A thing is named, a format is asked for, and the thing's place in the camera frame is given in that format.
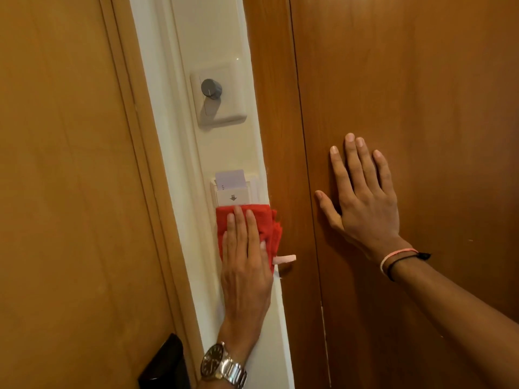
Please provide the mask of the person's left hand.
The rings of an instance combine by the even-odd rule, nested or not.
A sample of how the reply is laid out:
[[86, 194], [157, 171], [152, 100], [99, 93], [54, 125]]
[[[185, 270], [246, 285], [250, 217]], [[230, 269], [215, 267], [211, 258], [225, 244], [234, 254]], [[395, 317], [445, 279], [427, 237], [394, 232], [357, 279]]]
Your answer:
[[248, 228], [248, 257], [235, 261], [235, 216], [227, 216], [227, 262], [222, 266], [222, 288], [225, 314], [246, 326], [257, 326], [261, 331], [270, 307], [273, 285], [272, 272], [264, 272], [260, 260], [260, 237], [256, 218], [251, 210], [245, 214]]

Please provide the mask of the person's right hand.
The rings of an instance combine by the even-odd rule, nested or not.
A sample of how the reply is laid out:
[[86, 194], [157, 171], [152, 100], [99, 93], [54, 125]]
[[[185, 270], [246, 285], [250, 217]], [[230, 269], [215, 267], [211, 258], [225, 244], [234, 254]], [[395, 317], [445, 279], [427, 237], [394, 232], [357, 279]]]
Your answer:
[[417, 250], [400, 237], [397, 195], [386, 196], [380, 188], [373, 152], [362, 137], [355, 137], [355, 143], [367, 192], [354, 192], [347, 161], [343, 161], [336, 146], [329, 151], [341, 211], [336, 210], [341, 214], [344, 226], [344, 232], [338, 233], [382, 267], [399, 255], [414, 254]]

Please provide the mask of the red cleaning cloth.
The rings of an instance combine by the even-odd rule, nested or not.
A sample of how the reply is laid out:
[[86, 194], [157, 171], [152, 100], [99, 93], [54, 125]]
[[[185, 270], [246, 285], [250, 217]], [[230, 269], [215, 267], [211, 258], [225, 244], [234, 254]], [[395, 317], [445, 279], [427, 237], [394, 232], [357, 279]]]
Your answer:
[[[277, 211], [268, 204], [249, 204], [241, 206], [244, 215], [251, 210], [256, 218], [260, 241], [265, 241], [272, 272], [279, 264], [289, 263], [296, 260], [295, 255], [278, 255], [282, 239], [282, 226], [277, 221]], [[223, 235], [227, 231], [227, 216], [234, 212], [233, 206], [217, 207], [215, 210], [217, 219], [217, 238], [220, 259], [223, 260]]]

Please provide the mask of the person's left forearm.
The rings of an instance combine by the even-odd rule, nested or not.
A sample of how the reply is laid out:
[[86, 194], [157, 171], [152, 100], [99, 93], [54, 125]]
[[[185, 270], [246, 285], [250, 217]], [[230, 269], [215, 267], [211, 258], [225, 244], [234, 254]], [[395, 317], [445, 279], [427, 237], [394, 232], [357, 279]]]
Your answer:
[[[260, 332], [257, 326], [249, 327], [244, 323], [225, 318], [219, 329], [216, 343], [225, 342], [231, 357], [246, 366]], [[204, 382], [201, 378], [196, 389], [233, 389], [233, 387], [227, 383]]]

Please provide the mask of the person's right forearm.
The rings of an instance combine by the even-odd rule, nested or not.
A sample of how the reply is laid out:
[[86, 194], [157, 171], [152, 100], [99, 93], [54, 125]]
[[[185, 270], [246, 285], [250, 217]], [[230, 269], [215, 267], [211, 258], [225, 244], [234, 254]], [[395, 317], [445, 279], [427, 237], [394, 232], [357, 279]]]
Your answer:
[[487, 385], [519, 389], [518, 323], [416, 257], [396, 260], [387, 273]]

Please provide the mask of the white key card holder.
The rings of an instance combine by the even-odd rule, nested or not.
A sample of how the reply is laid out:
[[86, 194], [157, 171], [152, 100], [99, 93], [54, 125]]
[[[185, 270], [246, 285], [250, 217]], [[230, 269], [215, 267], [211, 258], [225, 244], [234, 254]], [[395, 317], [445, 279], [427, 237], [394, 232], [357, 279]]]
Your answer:
[[211, 179], [210, 186], [214, 208], [262, 203], [256, 174], [245, 174], [245, 188], [219, 190], [215, 178]]

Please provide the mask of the white key card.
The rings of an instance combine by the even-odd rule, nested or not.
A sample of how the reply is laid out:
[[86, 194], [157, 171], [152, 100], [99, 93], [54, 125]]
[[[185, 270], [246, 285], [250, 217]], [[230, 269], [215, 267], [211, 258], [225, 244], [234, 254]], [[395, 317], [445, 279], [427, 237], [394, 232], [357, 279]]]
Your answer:
[[217, 172], [215, 174], [215, 182], [218, 191], [244, 189], [247, 187], [243, 169]]

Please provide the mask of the wooden wardrobe door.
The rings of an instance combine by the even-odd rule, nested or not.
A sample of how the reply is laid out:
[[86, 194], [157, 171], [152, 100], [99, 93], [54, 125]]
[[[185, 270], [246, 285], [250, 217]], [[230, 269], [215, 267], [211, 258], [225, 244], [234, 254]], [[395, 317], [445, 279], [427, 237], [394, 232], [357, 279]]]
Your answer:
[[[519, 0], [290, 0], [312, 191], [347, 133], [389, 162], [401, 235], [519, 321]], [[332, 389], [485, 385], [315, 204]]]

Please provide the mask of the wooden wardrobe side panel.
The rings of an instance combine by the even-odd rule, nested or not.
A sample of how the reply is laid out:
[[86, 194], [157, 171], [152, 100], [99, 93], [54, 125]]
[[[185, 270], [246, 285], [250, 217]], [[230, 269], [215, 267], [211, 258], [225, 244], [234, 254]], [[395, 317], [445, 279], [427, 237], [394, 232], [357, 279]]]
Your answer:
[[330, 389], [290, 0], [243, 0], [295, 389]]

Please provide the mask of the silver wristwatch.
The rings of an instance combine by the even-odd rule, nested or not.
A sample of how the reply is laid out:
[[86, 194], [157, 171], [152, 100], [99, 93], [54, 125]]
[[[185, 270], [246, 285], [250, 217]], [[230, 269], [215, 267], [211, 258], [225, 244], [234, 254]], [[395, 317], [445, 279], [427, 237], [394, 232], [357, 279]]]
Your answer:
[[202, 381], [230, 384], [233, 389], [243, 389], [248, 373], [245, 366], [234, 360], [225, 342], [212, 345], [200, 365]]

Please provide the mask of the black door lock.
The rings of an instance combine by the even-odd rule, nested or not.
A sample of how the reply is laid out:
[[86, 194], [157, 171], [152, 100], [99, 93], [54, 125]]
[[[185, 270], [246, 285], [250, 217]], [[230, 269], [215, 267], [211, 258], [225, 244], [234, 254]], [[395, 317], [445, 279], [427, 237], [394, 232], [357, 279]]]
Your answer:
[[191, 389], [180, 338], [171, 333], [138, 378], [139, 389]]

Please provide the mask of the grey dimmer knob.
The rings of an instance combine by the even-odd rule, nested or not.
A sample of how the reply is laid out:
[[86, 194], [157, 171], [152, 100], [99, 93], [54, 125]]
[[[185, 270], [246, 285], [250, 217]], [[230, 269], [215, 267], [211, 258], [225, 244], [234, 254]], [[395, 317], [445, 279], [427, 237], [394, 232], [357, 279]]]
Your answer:
[[214, 79], [204, 79], [200, 85], [203, 95], [211, 100], [219, 100], [223, 94], [222, 85]]

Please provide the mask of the wooden door frame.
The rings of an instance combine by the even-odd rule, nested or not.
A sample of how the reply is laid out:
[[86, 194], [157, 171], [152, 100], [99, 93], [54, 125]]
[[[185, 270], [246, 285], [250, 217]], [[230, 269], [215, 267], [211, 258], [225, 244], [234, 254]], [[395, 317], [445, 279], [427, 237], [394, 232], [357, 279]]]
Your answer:
[[200, 378], [201, 335], [175, 220], [130, 0], [99, 0], [129, 124], [174, 333], [183, 344], [191, 388]]

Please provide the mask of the white dimmer switch plate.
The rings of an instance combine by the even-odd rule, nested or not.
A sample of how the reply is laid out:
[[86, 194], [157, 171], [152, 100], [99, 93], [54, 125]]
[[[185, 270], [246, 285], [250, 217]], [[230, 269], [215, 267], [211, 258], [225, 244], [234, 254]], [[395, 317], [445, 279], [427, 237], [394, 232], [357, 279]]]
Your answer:
[[[208, 78], [222, 85], [223, 94], [219, 100], [211, 100], [203, 95], [200, 85]], [[190, 81], [199, 126], [240, 123], [247, 118], [243, 94], [243, 68], [239, 58], [193, 71]]]

